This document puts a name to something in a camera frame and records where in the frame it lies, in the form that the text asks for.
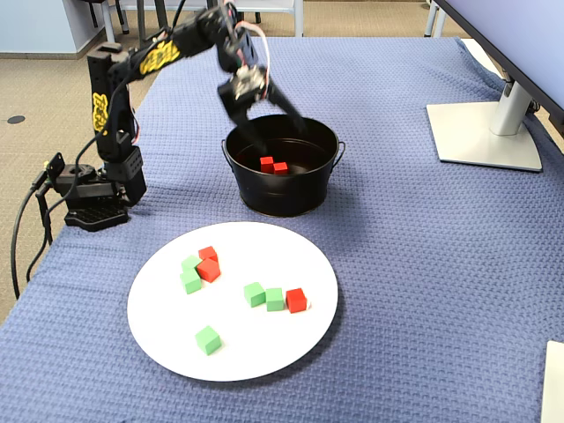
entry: white monitor base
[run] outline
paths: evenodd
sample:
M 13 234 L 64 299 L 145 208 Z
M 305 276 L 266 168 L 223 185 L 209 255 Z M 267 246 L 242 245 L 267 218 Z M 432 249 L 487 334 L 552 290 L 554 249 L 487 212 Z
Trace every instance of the white monitor base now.
M 539 172 L 538 150 L 523 124 L 512 136 L 490 131 L 498 105 L 498 101 L 427 105 L 439 159 Z

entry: green cube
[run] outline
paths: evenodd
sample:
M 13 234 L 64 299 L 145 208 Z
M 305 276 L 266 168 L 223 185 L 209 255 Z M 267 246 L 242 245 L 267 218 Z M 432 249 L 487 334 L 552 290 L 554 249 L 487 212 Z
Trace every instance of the green cube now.
M 180 280 L 186 293 L 194 293 L 198 289 L 202 288 L 202 279 L 195 269 L 188 269 L 185 271 L 182 275 L 180 275 Z
M 245 286 L 245 299 L 251 307 L 256 307 L 266 301 L 266 295 L 264 294 L 264 289 L 261 284 L 255 282 Z
M 190 256 L 182 262 L 182 271 L 194 270 L 202 262 L 202 259 L 196 256 Z
M 206 326 L 196 334 L 196 342 L 205 355 L 210 355 L 221 347 L 221 339 L 219 339 L 218 332 L 210 326 Z
M 284 309 L 284 294 L 282 288 L 271 288 L 265 292 L 266 311 L 281 311 Z

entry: white paper plate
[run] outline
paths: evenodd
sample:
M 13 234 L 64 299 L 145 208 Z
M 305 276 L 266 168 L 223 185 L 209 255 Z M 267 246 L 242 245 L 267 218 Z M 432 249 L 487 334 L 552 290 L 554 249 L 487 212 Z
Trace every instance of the white paper plate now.
M 221 276 L 190 295 L 181 262 L 213 246 Z M 243 287 L 302 288 L 309 309 L 300 313 L 251 308 Z M 201 227 L 176 238 L 143 266 L 128 299 L 131 333 L 141 348 L 180 375 L 228 382 L 286 367 L 323 337 L 337 310 L 337 279 L 322 251 L 283 227 L 233 222 Z M 195 335 L 210 325 L 223 345 L 206 356 Z

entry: black metal bucket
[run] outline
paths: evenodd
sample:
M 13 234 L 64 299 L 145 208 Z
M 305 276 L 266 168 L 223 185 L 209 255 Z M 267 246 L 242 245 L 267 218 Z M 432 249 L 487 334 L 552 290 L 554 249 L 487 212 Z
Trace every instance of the black metal bucket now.
M 276 162 L 287 163 L 288 174 L 261 172 L 260 153 L 237 129 L 223 141 L 223 153 L 241 198 L 251 209 L 269 216 L 291 217 L 309 212 L 325 200 L 329 177 L 343 157 L 345 143 L 322 123 L 304 120 L 307 131 L 302 134 L 287 115 L 268 115 L 252 121 L 266 140 L 268 154 Z M 343 150 L 337 159 L 339 145 Z

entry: blue tablecloth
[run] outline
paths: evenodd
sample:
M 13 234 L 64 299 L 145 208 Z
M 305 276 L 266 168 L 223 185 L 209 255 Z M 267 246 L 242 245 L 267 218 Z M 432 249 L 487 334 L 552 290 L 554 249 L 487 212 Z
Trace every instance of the blue tablecloth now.
M 215 52 L 164 69 L 138 113 L 148 191 L 130 222 L 64 228 L 0 331 L 1 421 L 538 421 L 546 341 L 564 340 L 564 159 L 543 127 L 526 119 L 541 174 L 441 163 L 426 104 L 502 88 L 460 41 L 270 44 L 279 86 L 347 143 L 325 203 L 247 209 L 219 148 Z M 337 315 L 276 374 L 190 380 L 137 346 L 128 292 L 167 242 L 234 220 L 314 242 Z

